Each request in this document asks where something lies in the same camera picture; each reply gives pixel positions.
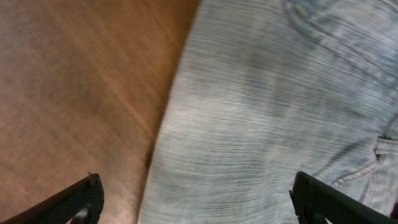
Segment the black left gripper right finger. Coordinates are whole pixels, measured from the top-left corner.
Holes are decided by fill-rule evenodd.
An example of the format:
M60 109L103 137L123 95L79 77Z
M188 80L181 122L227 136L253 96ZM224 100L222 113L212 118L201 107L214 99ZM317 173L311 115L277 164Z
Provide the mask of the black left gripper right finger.
M299 224L397 224L305 172L289 191Z

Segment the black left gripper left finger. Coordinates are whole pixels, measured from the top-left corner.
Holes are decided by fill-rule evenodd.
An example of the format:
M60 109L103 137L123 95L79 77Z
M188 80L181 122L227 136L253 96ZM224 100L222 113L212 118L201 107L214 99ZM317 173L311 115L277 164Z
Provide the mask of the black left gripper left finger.
M97 224L104 207L104 190L99 174L84 179L59 193L3 221L3 224Z

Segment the light blue jeans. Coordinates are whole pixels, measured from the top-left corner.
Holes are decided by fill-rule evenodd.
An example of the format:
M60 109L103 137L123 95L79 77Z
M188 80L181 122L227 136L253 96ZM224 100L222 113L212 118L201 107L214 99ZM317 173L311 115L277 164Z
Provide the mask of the light blue jeans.
M397 203L397 2L202 1L139 223L296 223L304 171Z

